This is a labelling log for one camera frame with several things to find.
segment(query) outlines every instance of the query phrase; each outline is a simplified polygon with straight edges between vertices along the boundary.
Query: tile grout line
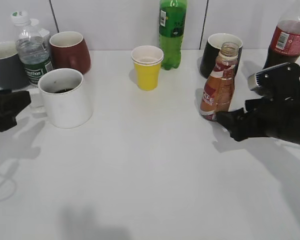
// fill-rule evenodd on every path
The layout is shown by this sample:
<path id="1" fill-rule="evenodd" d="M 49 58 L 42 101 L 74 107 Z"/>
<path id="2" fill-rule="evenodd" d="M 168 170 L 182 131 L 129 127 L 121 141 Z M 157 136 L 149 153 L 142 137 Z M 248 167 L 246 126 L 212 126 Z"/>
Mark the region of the tile grout line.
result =
<path id="1" fill-rule="evenodd" d="M 59 33 L 60 31 L 59 31 L 59 27 L 58 27 L 56 15 L 55 15 L 55 10 L 54 10 L 54 7 L 52 6 L 51 0 L 49 0 L 49 4 L 50 4 L 50 8 L 51 8 L 51 12 L 52 12 L 54 24 L 55 24 L 55 27 L 56 27 L 56 31 Z"/>
<path id="2" fill-rule="evenodd" d="M 204 38 L 204 31 L 205 31 L 205 25 L 206 25 L 207 14 L 208 14 L 208 7 L 209 7 L 209 0 L 206 1 L 206 7 L 205 7 L 205 13 L 204 13 L 204 19 L 203 19 L 203 25 L 202 25 L 202 33 L 201 33 L 199 50 L 201 50 L 202 40 Z"/>

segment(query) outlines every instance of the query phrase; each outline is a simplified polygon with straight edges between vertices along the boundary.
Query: white tiled wall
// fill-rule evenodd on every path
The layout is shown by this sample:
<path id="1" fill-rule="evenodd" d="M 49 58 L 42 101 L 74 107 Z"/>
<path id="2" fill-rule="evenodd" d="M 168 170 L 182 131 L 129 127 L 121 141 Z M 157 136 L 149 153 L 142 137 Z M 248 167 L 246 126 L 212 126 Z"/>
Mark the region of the white tiled wall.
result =
<path id="1" fill-rule="evenodd" d="M 281 14 L 294 0 L 210 0 L 202 48 L 215 33 L 230 33 L 246 49 L 268 48 Z"/>
<path id="2" fill-rule="evenodd" d="M 52 34 L 57 32 L 48 0 L 0 0 L 0 42 L 14 40 L 10 14 L 18 10 L 27 10 L 31 18 L 40 20 L 42 27 Z"/>
<path id="3" fill-rule="evenodd" d="M 158 45 L 160 0 L 53 0 L 60 31 L 81 32 L 91 50 Z M 206 0 L 188 0 L 183 49 L 199 49 Z"/>

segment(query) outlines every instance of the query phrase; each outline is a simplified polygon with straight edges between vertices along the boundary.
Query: yellow paper cup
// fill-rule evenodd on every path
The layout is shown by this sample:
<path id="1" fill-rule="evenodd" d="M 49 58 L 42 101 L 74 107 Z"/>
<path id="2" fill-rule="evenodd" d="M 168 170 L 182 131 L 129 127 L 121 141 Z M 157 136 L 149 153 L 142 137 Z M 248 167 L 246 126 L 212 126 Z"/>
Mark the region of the yellow paper cup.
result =
<path id="1" fill-rule="evenodd" d="M 164 52 L 156 46 L 139 46 L 132 51 L 131 57 L 139 88 L 144 91 L 154 90 L 158 86 Z"/>

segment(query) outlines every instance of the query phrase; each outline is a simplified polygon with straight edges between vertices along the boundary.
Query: plastic bottle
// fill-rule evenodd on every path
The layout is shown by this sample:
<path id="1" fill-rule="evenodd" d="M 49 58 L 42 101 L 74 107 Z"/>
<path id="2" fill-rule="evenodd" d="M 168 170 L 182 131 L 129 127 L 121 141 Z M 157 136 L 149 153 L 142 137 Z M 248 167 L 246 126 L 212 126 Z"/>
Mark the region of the plastic bottle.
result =
<path id="1" fill-rule="evenodd" d="M 177 69 L 181 62 L 187 0 L 160 0 L 159 40 L 164 52 L 161 66 Z"/>
<path id="2" fill-rule="evenodd" d="M 235 92 L 235 68 L 238 64 L 239 46 L 225 42 L 215 60 L 215 67 L 205 83 L 200 105 L 201 115 L 216 120 L 216 113 L 227 112 Z"/>
<path id="3" fill-rule="evenodd" d="M 35 27 L 35 29 L 39 32 L 39 34 L 41 35 L 41 37 L 43 38 L 43 46 L 49 50 L 50 56 L 51 56 L 51 52 L 50 52 L 50 31 L 48 31 L 47 29 L 44 29 L 40 26 L 40 22 L 38 19 L 35 18 L 31 18 L 31 26 Z"/>
<path id="4" fill-rule="evenodd" d="M 295 63 L 300 56 L 300 0 L 296 0 L 281 16 L 264 68 L 283 63 Z"/>
<path id="5" fill-rule="evenodd" d="M 17 28 L 15 43 L 19 58 L 32 85 L 37 86 L 39 79 L 53 70 L 50 54 L 44 44 L 44 39 L 35 26 L 31 26 L 26 11 L 16 11 L 11 14 L 11 20 Z"/>

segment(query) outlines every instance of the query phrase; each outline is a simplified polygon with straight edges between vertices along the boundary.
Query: bottle label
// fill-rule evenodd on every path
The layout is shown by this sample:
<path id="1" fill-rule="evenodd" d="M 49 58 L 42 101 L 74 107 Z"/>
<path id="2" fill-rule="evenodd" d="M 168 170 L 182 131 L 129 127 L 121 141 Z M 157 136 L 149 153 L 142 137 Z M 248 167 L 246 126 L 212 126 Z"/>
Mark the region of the bottle label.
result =
<path id="1" fill-rule="evenodd" d="M 216 63 L 203 90 L 200 113 L 207 120 L 216 120 L 216 112 L 228 111 L 235 91 L 235 67 Z"/>
<path id="2" fill-rule="evenodd" d="M 182 7 L 160 8 L 160 35 L 176 38 L 184 35 L 187 9 Z"/>
<path id="3" fill-rule="evenodd" d="M 276 53 L 298 56 L 300 55 L 300 34 L 288 33 L 276 27 L 270 46 Z"/>
<path id="4" fill-rule="evenodd" d="M 37 85 L 39 79 L 45 75 L 46 73 L 52 71 L 54 68 L 52 66 L 50 57 L 43 62 L 37 64 L 23 64 L 24 70 L 30 79 L 30 83 L 33 85 Z"/>

